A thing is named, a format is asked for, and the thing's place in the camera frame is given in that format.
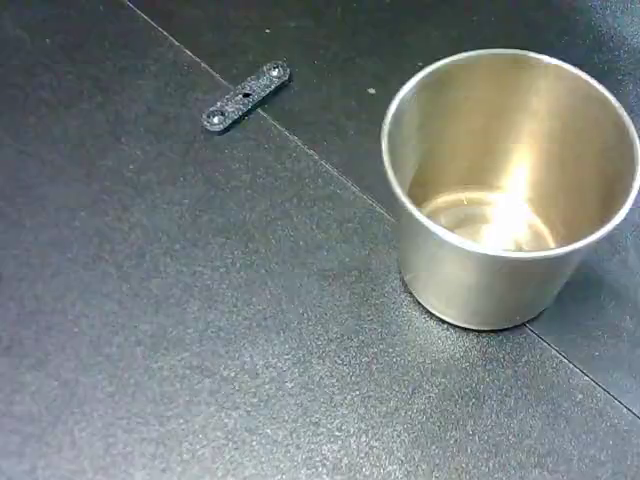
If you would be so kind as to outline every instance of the stainless steel cup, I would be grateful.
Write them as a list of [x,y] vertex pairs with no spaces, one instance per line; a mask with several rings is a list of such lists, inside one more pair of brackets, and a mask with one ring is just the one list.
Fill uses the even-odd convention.
[[638,136],[611,93],[519,50],[462,53],[415,75],[387,111],[382,153],[407,285],[476,330],[549,306],[640,185]]

